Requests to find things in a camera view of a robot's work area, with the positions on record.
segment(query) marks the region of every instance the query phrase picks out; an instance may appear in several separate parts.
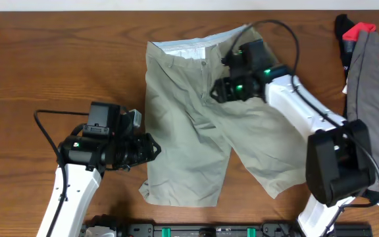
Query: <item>green clip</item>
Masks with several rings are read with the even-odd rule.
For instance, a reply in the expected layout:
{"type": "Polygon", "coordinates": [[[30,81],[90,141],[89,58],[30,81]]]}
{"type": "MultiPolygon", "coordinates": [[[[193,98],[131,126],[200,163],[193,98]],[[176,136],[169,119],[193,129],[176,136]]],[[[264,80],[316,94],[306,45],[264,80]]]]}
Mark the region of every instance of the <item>green clip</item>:
{"type": "Polygon", "coordinates": [[[170,228],[162,228],[162,237],[170,237],[170,228]]]}
{"type": "Polygon", "coordinates": [[[248,228],[247,229],[247,232],[248,232],[248,237],[255,237],[255,228],[248,228]]]}

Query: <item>wooden table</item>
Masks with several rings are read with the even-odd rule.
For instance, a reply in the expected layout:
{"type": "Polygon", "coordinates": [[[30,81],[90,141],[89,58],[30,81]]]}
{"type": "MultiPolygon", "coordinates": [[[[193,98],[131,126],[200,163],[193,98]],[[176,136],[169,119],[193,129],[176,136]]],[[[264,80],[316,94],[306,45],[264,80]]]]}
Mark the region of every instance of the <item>wooden table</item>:
{"type": "MultiPolygon", "coordinates": [[[[298,75],[323,104],[341,113],[345,82],[333,22],[339,11],[75,12],[0,13],[0,236],[35,236],[51,196],[55,155],[33,120],[36,109],[88,112],[91,101],[144,112],[147,41],[205,37],[246,22],[275,18],[298,35],[298,75]]],[[[355,22],[373,22],[379,11],[347,12],[355,22]]],[[[284,29],[259,31],[278,58],[293,62],[284,29]]],[[[85,118],[42,115],[57,144],[85,118]]],[[[163,207],[147,204],[138,188],[146,166],[110,172],[93,197],[86,219],[112,214],[132,222],[260,223],[295,220],[309,191],[294,186],[276,199],[232,153],[218,206],[163,207]]],[[[347,210],[339,221],[363,221],[379,236],[379,207],[347,210]]]]}

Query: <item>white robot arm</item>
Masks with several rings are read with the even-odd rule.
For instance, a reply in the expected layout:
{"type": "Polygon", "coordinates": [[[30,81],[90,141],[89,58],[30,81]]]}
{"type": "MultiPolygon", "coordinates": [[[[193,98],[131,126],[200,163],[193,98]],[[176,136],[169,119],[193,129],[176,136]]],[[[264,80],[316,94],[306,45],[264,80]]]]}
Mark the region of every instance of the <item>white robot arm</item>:
{"type": "Polygon", "coordinates": [[[134,134],[134,129],[140,126],[141,113],[125,111],[119,105],[92,102],[89,114],[36,111],[35,120],[57,151],[59,164],[52,196],[37,236],[77,237],[87,234],[116,237],[115,227],[99,226],[83,233],[82,223],[105,171],[129,170],[153,161],[161,152],[161,147],[150,134],[134,134]],[[88,115],[88,122],[78,125],[57,149],[41,125],[38,113],[88,115]]]}
{"type": "MultiPolygon", "coordinates": [[[[331,110],[320,103],[303,87],[297,76],[294,79],[299,93],[307,98],[315,107],[327,113],[333,121],[343,126],[343,122],[346,121],[345,118],[331,112],[331,110]]],[[[305,141],[308,141],[308,137],[318,130],[330,131],[336,128],[327,120],[324,120],[294,92],[290,75],[273,79],[271,83],[266,85],[265,95],[267,103],[279,110],[304,137],[305,141]]],[[[352,196],[346,197],[339,200],[337,204],[327,207],[325,204],[317,201],[314,195],[311,195],[306,208],[297,218],[297,222],[304,235],[306,237],[320,236],[331,223],[338,212],[338,208],[341,205],[351,203],[354,199],[352,196]]]]}

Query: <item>shorts waistband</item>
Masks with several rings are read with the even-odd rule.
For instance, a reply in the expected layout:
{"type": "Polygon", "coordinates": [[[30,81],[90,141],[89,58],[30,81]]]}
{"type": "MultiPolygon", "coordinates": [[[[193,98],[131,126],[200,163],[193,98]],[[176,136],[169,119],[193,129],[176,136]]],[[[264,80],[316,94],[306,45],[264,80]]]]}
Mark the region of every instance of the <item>shorts waistband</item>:
{"type": "MultiPolygon", "coordinates": [[[[205,59],[186,59],[181,56],[175,56],[167,54],[156,45],[156,43],[153,42],[147,42],[147,56],[152,57],[156,59],[157,61],[162,61],[170,66],[176,65],[186,68],[200,68],[202,65],[202,62],[205,61],[206,63],[210,63],[209,53],[210,51],[218,47],[218,51],[224,54],[229,50],[229,47],[231,46],[232,42],[235,40],[235,37],[240,33],[241,30],[244,29],[245,26],[230,30],[229,32],[220,33],[213,36],[208,36],[203,39],[188,39],[188,40],[180,40],[180,41],[167,41],[167,42],[161,42],[157,43],[161,47],[166,46],[170,47],[171,45],[179,46],[179,45],[187,45],[187,44],[194,44],[194,49],[202,47],[202,44],[197,43],[197,40],[204,40],[208,39],[207,41],[203,41],[205,45],[205,59]]],[[[244,35],[240,38],[240,40],[237,42],[235,48],[237,49],[239,45],[253,41],[253,40],[259,40],[261,39],[261,35],[256,32],[255,30],[248,30],[244,35]]]]}

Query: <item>shorts leg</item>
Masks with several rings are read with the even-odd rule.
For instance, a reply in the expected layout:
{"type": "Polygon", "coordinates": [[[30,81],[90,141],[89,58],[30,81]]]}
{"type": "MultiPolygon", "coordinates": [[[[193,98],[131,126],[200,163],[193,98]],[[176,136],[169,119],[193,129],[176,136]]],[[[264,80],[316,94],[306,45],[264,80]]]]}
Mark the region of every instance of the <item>shorts leg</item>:
{"type": "Polygon", "coordinates": [[[147,164],[148,179],[139,191],[151,204],[215,206],[231,147],[205,116],[202,83],[192,81],[201,79],[201,61],[152,56],[149,50],[145,129],[162,152],[147,164]]]}
{"type": "Polygon", "coordinates": [[[260,98],[225,104],[212,101],[211,118],[272,198],[305,182],[305,140],[286,117],[260,98]]]}

